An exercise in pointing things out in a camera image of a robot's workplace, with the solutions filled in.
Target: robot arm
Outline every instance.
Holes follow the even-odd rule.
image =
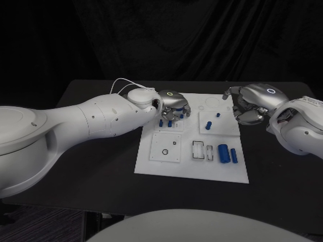
[[[284,93],[267,84],[250,84],[231,88],[225,94],[238,94],[238,103],[248,110],[242,113],[234,106],[234,116],[242,125],[255,125],[270,116],[267,131],[283,147],[297,155],[315,154],[323,159],[323,102],[303,97],[289,101]]]
[[[188,106],[183,96],[176,97],[176,104]],[[130,132],[162,114],[166,104],[170,109],[179,108],[170,103],[155,89],[137,88],[127,98],[108,94],[51,110],[2,106],[0,198],[22,192],[41,180],[75,144]]]

